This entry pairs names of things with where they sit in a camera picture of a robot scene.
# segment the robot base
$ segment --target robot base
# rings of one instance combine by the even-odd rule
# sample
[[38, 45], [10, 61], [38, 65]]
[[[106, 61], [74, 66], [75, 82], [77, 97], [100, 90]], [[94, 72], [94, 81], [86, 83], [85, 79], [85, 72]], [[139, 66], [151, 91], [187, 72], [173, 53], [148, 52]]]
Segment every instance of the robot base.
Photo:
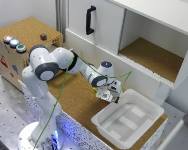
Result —
[[[20, 132], [18, 137], [18, 150], [34, 149], [28, 138], [30, 137], [30, 135], [32, 134], [33, 130], [36, 128], [37, 125], [38, 122], [31, 123]], [[40, 147], [37, 146], [34, 150], [43, 150], [43, 148], [41, 146]]]

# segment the empty plastic container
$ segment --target empty plastic container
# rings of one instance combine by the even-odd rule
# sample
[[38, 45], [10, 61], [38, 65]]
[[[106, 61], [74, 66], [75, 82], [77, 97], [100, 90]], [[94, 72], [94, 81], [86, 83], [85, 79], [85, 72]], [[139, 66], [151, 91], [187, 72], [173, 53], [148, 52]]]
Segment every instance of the empty plastic container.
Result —
[[120, 149], [129, 149], [164, 113], [164, 109], [129, 89], [91, 120], [99, 133]]

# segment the cork board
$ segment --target cork board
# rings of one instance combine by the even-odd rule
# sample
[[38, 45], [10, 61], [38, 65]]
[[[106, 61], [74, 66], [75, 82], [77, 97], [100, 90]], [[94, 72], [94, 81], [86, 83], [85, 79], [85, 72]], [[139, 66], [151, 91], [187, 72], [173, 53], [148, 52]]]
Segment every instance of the cork board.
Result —
[[184, 60], [143, 38], [138, 38], [119, 53], [172, 82], [175, 82]]
[[[40, 39], [40, 35], [43, 33], [47, 35], [47, 40], [45, 41]], [[62, 36], [60, 32], [49, 27], [34, 17], [29, 17], [1, 28], [0, 41], [2, 43], [4, 42], [3, 39], [6, 35], [11, 35], [14, 39], [18, 39], [20, 44], [24, 44], [26, 46], [27, 51], [30, 50], [34, 45], [44, 44], [58, 36]]]
[[[48, 81], [49, 91], [55, 98], [58, 97], [61, 90], [64, 75], [64, 73], [61, 73]], [[96, 98], [91, 85], [80, 73], [67, 75], [65, 87], [59, 102], [66, 113], [111, 146], [114, 150], [118, 150], [118, 148], [101, 136], [96, 126], [91, 122], [91, 118], [106, 107], [108, 103]], [[162, 115], [129, 150], [140, 149], [166, 119], [167, 115]]]

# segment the black handle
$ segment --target black handle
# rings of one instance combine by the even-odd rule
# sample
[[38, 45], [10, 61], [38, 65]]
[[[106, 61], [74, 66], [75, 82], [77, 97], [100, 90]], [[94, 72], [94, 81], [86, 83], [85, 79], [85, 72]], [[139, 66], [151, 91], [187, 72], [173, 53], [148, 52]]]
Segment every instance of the black handle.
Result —
[[91, 8], [89, 8], [87, 10], [87, 13], [86, 13], [86, 34], [87, 35], [94, 32], [94, 30], [91, 29], [91, 12], [94, 11], [94, 10], [96, 10], [96, 7], [91, 6]]

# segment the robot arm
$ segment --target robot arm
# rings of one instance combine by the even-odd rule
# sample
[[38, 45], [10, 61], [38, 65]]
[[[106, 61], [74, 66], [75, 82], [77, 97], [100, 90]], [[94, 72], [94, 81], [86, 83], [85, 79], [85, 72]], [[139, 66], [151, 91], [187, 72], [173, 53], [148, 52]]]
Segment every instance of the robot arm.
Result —
[[113, 66], [109, 62], [102, 62], [100, 67], [92, 68], [102, 76], [82, 62], [78, 55], [65, 48], [56, 48], [53, 52], [49, 51], [43, 45], [36, 45], [30, 50], [30, 65], [23, 70], [22, 76], [30, 92], [35, 97], [42, 97], [48, 92], [46, 81], [52, 79], [61, 69], [66, 71], [69, 61], [73, 58], [68, 68], [68, 72], [75, 74], [78, 71], [95, 87], [97, 97], [111, 102], [114, 97], [118, 97], [121, 90], [121, 83], [114, 78], [105, 76], [114, 76]]

